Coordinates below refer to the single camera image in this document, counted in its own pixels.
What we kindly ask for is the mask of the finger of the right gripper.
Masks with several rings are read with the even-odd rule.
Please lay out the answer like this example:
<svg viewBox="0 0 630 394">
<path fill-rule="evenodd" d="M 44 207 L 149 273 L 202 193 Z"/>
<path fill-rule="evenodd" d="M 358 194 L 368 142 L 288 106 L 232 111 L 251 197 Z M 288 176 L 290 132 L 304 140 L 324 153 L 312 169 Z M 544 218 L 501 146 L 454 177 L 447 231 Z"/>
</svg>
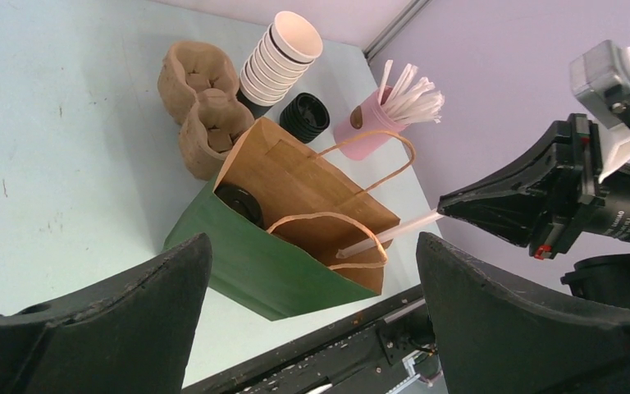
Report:
<svg viewBox="0 0 630 394">
<path fill-rule="evenodd" d="M 442 215 L 469 223 L 512 245 L 526 247 L 544 208 L 544 198 L 530 195 L 441 196 Z"/>
<path fill-rule="evenodd" d="M 557 142 L 568 143 L 571 136 L 571 126 L 567 121 L 554 121 L 551 123 L 545 134 L 525 153 L 507 164 L 505 167 L 491 173 L 490 175 L 476 181 L 469 186 L 465 186 L 446 195 L 442 195 L 437 205 L 439 213 L 446 213 L 452 204 L 456 201 L 464 201 L 468 197 L 466 194 L 473 196 L 478 191 L 482 191 L 488 186 L 497 185 L 500 181 L 509 179 L 515 175 L 521 175 L 527 169 L 538 162 L 540 158 L 546 155 L 548 148 Z"/>
</svg>

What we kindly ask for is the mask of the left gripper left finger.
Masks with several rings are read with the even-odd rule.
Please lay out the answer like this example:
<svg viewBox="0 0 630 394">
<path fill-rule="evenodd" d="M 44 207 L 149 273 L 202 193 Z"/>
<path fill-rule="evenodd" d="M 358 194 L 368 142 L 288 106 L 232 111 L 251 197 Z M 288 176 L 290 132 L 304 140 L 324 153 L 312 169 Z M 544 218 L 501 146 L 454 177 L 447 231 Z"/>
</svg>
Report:
<svg viewBox="0 0 630 394">
<path fill-rule="evenodd" d="M 0 393 L 178 393 L 212 268 L 199 234 L 133 268 L 0 315 Z"/>
</svg>

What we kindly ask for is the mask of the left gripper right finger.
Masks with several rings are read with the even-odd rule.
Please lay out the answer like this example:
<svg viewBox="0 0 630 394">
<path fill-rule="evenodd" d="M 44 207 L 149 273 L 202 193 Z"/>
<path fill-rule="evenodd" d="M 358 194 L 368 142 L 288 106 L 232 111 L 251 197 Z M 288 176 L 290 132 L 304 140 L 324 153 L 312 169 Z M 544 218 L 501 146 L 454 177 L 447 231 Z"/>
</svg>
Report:
<svg viewBox="0 0 630 394">
<path fill-rule="evenodd" d="M 416 260 L 451 393 L 630 393 L 630 308 L 566 295 L 423 232 Z"/>
</svg>

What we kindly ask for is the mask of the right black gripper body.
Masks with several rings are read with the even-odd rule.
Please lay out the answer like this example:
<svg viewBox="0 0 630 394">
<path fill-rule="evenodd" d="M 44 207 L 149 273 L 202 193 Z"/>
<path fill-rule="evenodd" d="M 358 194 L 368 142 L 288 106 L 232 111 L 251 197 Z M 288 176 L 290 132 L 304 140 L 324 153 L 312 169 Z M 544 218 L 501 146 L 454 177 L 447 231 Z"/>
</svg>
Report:
<svg viewBox="0 0 630 394">
<path fill-rule="evenodd" d="M 552 168 L 546 206 L 528 246 L 529 254 L 540 260 L 568 252 L 605 206 L 607 195 L 599 181 L 604 164 L 598 125 L 585 114 L 572 113 L 558 127 L 556 140 L 566 144 L 566 155 L 548 154 Z"/>
</svg>

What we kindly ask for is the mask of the black cup lid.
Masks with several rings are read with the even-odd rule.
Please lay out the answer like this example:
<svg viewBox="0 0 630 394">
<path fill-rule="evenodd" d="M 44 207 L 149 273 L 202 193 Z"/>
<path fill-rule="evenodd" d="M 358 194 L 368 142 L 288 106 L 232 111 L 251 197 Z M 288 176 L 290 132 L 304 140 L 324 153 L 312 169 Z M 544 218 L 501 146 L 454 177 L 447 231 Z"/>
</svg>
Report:
<svg viewBox="0 0 630 394">
<path fill-rule="evenodd" d="M 263 211 L 259 202 L 245 189 L 230 184 L 219 185 L 214 194 L 226 206 L 259 228 L 264 228 Z"/>
</svg>

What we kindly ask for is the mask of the green paper bag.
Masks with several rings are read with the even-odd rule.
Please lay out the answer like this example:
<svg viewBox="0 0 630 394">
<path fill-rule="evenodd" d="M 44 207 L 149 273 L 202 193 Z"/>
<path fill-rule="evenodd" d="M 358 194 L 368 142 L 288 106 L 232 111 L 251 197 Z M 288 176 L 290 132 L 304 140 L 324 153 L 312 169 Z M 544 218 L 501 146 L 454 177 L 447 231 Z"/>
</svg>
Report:
<svg viewBox="0 0 630 394">
<path fill-rule="evenodd" d="M 226 183 L 259 202 L 263 229 L 217 198 L 215 189 Z M 260 118 L 180 215 L 164 246 L 207 235 L 210 287 L 275 321 L 380 295 L 388 241 L 347 259 L 336 254 L 399 222 L 370 187 L 352 181 L 324 152 Z"/>
</svg>

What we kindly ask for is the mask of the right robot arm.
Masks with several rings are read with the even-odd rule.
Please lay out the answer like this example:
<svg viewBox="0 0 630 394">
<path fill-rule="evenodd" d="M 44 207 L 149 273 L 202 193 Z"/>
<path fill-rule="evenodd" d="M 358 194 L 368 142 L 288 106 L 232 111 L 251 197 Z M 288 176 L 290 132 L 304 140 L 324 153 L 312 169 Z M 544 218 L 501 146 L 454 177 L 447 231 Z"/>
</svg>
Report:
<svg viewBox="0 0 630 394">
<path fill-rule="evenodd" d="M 535 259 L 568 252 L 582 233 L 630 243 L 630 163 L 606 176 L 600 147 L 598 126 L 573 113 L 506 167 L 441 196 L 438 212 Z"/>
</svg>

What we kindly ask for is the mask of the white wrapped straws bundle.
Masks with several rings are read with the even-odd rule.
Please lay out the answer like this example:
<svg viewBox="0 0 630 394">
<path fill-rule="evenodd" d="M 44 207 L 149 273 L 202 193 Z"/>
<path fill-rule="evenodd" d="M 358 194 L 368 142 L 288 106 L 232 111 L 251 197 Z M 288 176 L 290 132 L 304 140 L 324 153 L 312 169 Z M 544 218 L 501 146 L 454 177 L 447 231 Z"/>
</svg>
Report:
<svg viewBox="0 0 630 394">
<path fill-rule="evenodd" d="M 445 96 L 434 82 L 425 76 L 418 77 L 418 67 L 408 63 L 389 85 L 394 61 L 385 62 L 381 80 L 373 94 L 374 103 L 390 121 L 403 126 L 441 122 L 441 109 Z"/>
</svg>

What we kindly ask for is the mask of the pink straw holder cup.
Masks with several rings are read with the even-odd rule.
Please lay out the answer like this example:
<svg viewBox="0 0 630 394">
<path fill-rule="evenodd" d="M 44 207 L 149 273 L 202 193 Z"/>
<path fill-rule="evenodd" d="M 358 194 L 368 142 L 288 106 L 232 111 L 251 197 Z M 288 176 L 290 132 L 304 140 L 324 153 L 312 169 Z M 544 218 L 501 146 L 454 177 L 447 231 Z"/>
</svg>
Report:
<svg viewBox="0 0 630 394">
<path fill-rule="evenodd" d="M 378 91 L 375 91 L 363 100 L 347 118 L 335 126 L 333 136 L 335 142 L 339 144 L 369 131 L 390 131 L 399 134 L 406 127 L 403 123 L 393 121 L 386 114 L 378 99 Z M 387 134 L 364 136 L 340 148 L 340 151 L 347 158 L 360 161 L 389 139 L 391 136 Z"/>
</svg>

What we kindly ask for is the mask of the stack of black lids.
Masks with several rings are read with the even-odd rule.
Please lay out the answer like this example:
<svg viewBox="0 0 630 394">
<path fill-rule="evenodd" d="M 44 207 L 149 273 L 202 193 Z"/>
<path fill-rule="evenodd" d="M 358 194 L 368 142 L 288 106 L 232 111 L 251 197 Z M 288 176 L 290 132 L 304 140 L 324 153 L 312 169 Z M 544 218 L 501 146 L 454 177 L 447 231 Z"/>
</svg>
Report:
<svg viewBox="0 0 630 394">
<path fill-rule="evenodd" d="M 305 92 L 288 103 L 279 117 L 279 125 L 304 144 L 315 140 L 330 122 L 330 114 L 323 102 Z"/>
</svg>

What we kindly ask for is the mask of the brown pulp cup carrier stack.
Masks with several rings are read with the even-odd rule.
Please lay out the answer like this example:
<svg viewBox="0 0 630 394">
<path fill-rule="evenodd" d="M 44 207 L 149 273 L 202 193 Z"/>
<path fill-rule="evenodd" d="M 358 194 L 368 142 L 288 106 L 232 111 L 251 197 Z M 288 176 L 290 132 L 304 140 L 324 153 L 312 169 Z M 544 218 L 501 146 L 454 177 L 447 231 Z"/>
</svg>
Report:
<svg viewBox="0 0 630 394">
<path fill-rule="evenodd" d="M 180 155 L 196 179 L 211 179 L 255 122 L 237 99 L 239 87 L 231 59 L 215 45 L 178 41 L 163 58 L 157 90 L 180 126 Z"/>
</svg>

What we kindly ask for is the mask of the stack of paper cups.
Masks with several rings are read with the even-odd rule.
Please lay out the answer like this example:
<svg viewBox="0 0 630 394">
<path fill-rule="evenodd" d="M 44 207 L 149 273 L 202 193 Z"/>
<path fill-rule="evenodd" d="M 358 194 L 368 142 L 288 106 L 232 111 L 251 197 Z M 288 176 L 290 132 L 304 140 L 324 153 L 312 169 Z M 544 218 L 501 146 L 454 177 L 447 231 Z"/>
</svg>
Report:
<svg viewBox="0 0 630 394">
<path fill-rule="evenodd" d="M 236 98 L 259 119 L 322 55 L 317 29 L 292 11 L 278 12 L 240 70 Z"/>
</svg>

